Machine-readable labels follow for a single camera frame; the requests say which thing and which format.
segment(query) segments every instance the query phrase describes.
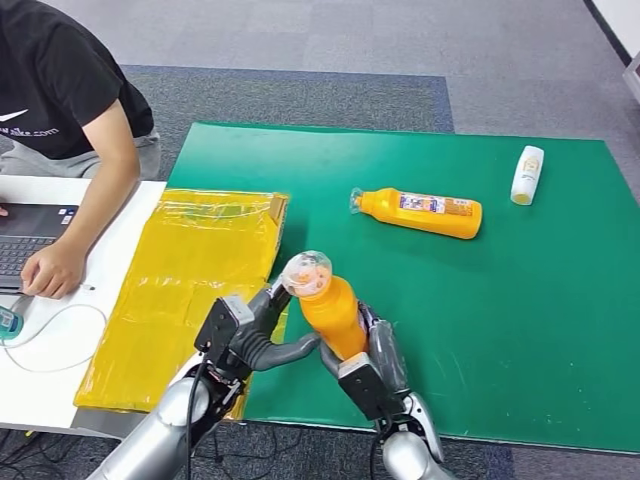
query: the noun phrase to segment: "white table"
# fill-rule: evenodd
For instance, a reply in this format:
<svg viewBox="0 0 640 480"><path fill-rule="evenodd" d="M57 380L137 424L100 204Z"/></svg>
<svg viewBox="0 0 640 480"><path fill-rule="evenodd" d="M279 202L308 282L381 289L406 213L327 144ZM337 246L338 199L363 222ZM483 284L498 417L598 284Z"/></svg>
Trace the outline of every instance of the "white table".
<svg viewBox="0 0 640 480"><path fill-rule="evenodd" d="M88 180L0 175L0 197L7 203L78 205L88 183ZM108 319L143 227L165 186L164 182L140 184L94 247L88 259L84 283L94 290L81 288L60 301L35 298L21 302L27 309L24 311L25 327L20 336L29 338L69 305L91 305ZM16 298L0 296L0 304L10 307ZM103 328L104 320L99 312L75 306L60 314L34 340L11 350L11 354L28 369L63 368L92 355ZM82 412L82 421L76 418L78 409L73 405L73 397L88 365L88 361L55 373L30 373L16 366L5 351L0 349L0 427L85 434L94 430L96 434L112 434L96 427L106 423L103 419L91 419L91 415L104 417L103 412Z"/></svg>

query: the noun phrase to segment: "yellow bottle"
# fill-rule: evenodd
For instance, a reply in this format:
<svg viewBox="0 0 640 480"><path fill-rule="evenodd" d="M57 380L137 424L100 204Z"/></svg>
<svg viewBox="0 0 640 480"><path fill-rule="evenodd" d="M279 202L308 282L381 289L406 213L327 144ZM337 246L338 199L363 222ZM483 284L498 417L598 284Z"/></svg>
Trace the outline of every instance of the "yellow bottle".
<svg viewBox="0 0 640 480"><path fill-rule="evenodd" d="M482 205L474 200L383 188L351 192L352 213L367 213L380 222L463 239L473 238L482 221Z"/></svg>
<svg viewBox="0 0 640 480"><path fill-rule="evenodd" d="M367 350L358 300L351 285L331 274L331 262L320 252L303 252L289 260L282 283L300 299L304 318L340 360Z"/></svg>

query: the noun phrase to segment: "clear bottle cap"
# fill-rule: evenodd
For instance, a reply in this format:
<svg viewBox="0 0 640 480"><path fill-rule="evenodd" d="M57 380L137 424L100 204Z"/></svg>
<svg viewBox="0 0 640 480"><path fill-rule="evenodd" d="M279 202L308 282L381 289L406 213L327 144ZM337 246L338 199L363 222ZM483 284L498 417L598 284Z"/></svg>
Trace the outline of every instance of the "clear bottle cap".
<svg viewBox="0 0 640 480"><path fill-rule="evenodd" d="M331 261L322 252L309 250L289 260L282 275L282 285L296 297L322 292L331 279Z"/></svg>
<svg viewBox="0 0 640 480"><path fill-rule="evenodd" d="M359 188L354 188L351 191L351 196L349 198L349 210L351 213L360 213L360 208L362 203L362 194L365 193Z"/></svg>

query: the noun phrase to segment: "white bottle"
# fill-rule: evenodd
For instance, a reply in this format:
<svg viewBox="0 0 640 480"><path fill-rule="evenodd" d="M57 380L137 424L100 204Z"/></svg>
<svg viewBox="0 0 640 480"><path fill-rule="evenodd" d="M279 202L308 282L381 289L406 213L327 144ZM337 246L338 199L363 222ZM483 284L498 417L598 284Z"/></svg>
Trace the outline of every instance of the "white bottle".
<svg viewBox="0 0 640 480"><path fill-rule="evenodd" d="M518 205L531 205L538 186L544 150L527 145L520 155L513 184L511 186L511 201Z"/></svg>

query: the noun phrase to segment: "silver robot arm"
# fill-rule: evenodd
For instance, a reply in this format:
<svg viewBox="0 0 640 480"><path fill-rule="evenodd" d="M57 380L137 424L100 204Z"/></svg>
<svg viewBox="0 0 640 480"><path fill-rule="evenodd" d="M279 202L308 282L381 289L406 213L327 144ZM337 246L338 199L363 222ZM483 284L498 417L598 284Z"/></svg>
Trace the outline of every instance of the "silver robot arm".
<svg viewBox="0 0 640 480"><path fill-rule="evenodd" d="M251 372L303 358L319 343L316 334L292 344L270 341L290 300L279 282L261 290L248 305L235 296L216 300L195 340L202 353L188 361L153 411L88 480L174 478L187 455L235 404Z"/></svg>
<svg viewBox="0 0 640 480"><path fill-rule="evenodd" d="M324 342L322 363L368 420L375 422L385 468L395 480L456 480L426 404L409 388L390 323L358 305L369 352L341 362Z"/></svg>

